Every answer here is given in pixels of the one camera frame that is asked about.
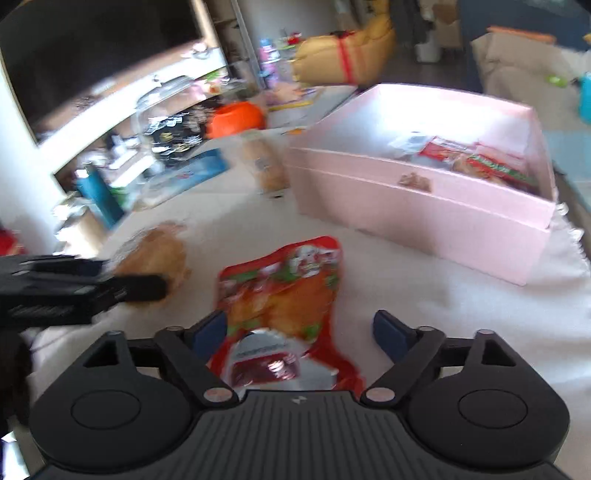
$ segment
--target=teal container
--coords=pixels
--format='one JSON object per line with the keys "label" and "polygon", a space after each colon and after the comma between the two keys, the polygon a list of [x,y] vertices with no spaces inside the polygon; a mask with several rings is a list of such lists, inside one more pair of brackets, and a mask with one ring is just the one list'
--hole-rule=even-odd
{"label": "teal container", "polygon": [[579,115],[583,122],[591,124],[591,73],[587,72],[581,78],[581,99]]}
{"label": "teal container", "polygon": [[85,163],[76,169],[76,186],[80,193],[92,200],[100,210],[105,225],[112,229],[125,214],[109,187],[92,163]]}

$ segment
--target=plastic bag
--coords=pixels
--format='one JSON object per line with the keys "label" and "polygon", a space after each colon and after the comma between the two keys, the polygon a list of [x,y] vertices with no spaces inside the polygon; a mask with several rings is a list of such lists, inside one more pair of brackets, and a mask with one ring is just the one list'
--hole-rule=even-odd
{"label": "plastic bag", "polygon": [[433,138],[422,132],[409,132],[399,134],[388,143],[388,157],[400,159],[408,155],[419,153]]}
{"label": "plastic bag", "polygon": [[258,130],[244,132],[241,140],[241,160],[256,178],[261,193],[281,194],[289,181],[277,150]]}
{"label": "plastic bag", "polygon": [[104,269],[114,275],[157,274],[168,282],[166,298],[159,302],[134,303],[146,306],[166,301],[191,274],[187,268],[187,252],[178,234],[184,225],[163,222],[137,232],[112,256]]}
{"label": "plastic bag", "polygon": [[154,208],[178,194],[214,178],[228,169],[218,148],[195,155],[178,170],[165,171],[150,179],[141,189],[134,210]]}

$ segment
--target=tv screen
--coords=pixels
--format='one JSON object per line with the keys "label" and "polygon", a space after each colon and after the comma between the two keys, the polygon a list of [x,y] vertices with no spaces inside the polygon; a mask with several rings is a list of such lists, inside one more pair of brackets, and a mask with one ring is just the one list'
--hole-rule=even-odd
{"label": "tv screen", "polygon": [[202,35],[190,0],[30,0],[0,22],[0,50],[29,124],[153,55]]}

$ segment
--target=pink cardboard box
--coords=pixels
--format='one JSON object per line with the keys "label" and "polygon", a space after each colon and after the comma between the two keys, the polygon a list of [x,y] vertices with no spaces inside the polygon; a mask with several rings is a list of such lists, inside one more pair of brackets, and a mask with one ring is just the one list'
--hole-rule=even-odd
{"label": "pink cardboard box", "polygon": [[[400,139],[423,134],[521,159],[540,196],[401,159]],[[529,106],[455,90],[378,85],[295,137],[285,163],[301,213],[519,285],[550,235],[554,173]],[[401,184],[412,174],[429,191]]]}

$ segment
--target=red packaging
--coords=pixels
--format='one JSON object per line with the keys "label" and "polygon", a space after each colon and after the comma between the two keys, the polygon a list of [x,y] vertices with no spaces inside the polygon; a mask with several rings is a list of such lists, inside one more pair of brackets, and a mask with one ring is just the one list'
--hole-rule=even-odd
{"label": "red packaging", "polygon": [[517,189],[530,193],[534,193],[536,190],[537,182],[535,178],[529,177],[499,160],[494,160],[482,154],[474,154],[468,157],[467,162],[474,168],[478,168],[487,175],[498,177]]}
{"label": "red packaging", "polygon": [[466,153],[471,150],[468,145],[445,140],[440,137],[435,137],[431,140],[425,148],[421,151],[421,155],[433,158],[435,160],[444,161],[450,159],[454,155]]}
{"label": "red packaging", "polygon": [[26,253],[25,248],[18,242],[18,238],[10,230],[0,227],[0,257],[24,253]]}
{"label": "red packaging", "polygon": [[339,243],[323,236],[225,268],[217,308],[228,315],[228,335],[211,370],[235,389],[360,395],[364,381],[333,346],[330,331],[341,263]]}

